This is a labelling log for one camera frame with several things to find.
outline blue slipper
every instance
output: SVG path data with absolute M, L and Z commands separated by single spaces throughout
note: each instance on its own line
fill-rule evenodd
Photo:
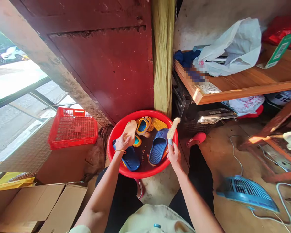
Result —
M 116 150 L 116 139 L 113 140 L 113 148 Z M 126 149 L 126 154 L 123 155 L 122 157 L 122 162 L 125 167 L 127 167 L 128 170 L 131 172 L 137 170 L 140 167 L 140 161 L 138 157 L 135 155 L 135 151 L 133 146 L 130 146 Z
M 160 161 L 163 158 L 165 148 L 168 144 L 167 141 L 167 133 L 169 129 L 161 129 L 160 131 L 157 132 L 155 135 L 155 138 L 153 140 L 151 152 L 149 155 L 149 162 L 152 165 L 158 165 Z

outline green sign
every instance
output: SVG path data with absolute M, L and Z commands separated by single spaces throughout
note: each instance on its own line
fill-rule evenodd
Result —
M 281 42 L 278 44 L 277 48 L 275 49 L 275 52 L 271 56 L 271 58 L 268 60 L 266 64 L 259 64 L 257 67 L 263 68 L 263 69 L 268 69 L 274 65 L 276 65 L 282 55 L 285 53 L 287 48 L 289 47 L 291 43 L 291 34 L 286 35 L 285 37 L 282 38 Z

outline blue fan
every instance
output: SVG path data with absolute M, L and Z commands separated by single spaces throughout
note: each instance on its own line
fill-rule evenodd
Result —
M 279 213 L 276 203 L 258 183 L 241 176 L 225 178 L 217 195 L 229 200 L 244 203 L 250 210 L 255 207 Z

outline cardboard box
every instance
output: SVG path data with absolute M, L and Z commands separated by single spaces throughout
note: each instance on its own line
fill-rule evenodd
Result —
M 87 188 L 53 184 L 0 191 L 0 232 L 66 233 Z

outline red plastic crate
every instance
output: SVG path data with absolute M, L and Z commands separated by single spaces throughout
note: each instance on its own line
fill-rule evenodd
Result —
M 48 143 L 52 150 L 94 144 L 98 138 L 97 121 L 82 109 L 58 108 Z

